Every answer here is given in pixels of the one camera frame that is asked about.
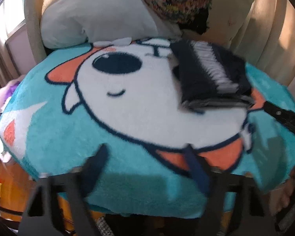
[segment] floral print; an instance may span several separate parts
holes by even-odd
[[[145,0],[163,19],[203,34],[212,0]]]

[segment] floral pillow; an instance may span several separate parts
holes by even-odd
[[[163,19],[178,23],[194,40],[228,45],[254,0],[145,0]]]

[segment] pillow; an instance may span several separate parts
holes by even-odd
[[[178,23],[188,39],[227,46],[254,0],[145,0],[163,19]]]
[[[56,0],[41,19],[41,36],[50,49],[125,37],[174,38],[178,25],[162,21],[144,0]]]

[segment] white cartoon face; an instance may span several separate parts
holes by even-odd
[[[98,51],[78,69],[64,98],[67,112],[83,104],[102,126],[144,143],[167,148],[216,145],[241,131],[242,108],[181,107],[181,88],[172,74],[178,65],[169,41],[157,40]]]

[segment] cartoon mouth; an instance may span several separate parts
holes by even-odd
[[[121,91],[118,92],[118,93],[107,92],[107,96],[109,96],[109,97],[111,97],[111,98],[117,98],[117,97],[122,96],[125,92],[126,92],[125,89],[121,90]]]

